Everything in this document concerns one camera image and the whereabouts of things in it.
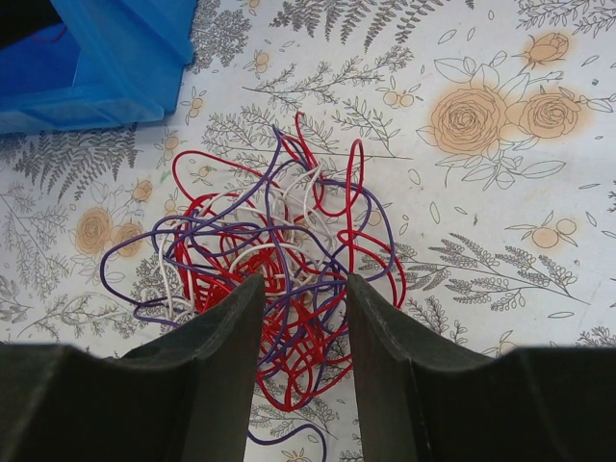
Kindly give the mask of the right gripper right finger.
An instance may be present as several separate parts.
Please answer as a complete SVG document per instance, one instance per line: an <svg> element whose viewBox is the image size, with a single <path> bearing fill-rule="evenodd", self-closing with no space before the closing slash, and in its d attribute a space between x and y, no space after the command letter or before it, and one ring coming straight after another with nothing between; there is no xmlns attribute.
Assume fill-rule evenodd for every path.
<svg viewBox="0 0 616 462"><path fill-rule="evenodd" d="M491 358L346 283L368 461L611 461L615 351L518 347Z"/></svg>

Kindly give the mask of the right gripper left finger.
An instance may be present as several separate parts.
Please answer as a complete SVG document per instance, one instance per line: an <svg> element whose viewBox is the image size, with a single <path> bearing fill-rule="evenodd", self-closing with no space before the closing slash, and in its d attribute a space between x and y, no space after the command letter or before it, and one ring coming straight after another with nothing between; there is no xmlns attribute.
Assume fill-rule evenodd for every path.
<svg viewBox="0 0 616 462"><path fill-rule="evenodd" d="M252 275L214 308L123 357L1 348L5 461L240 461L265 307Z"/></svg>

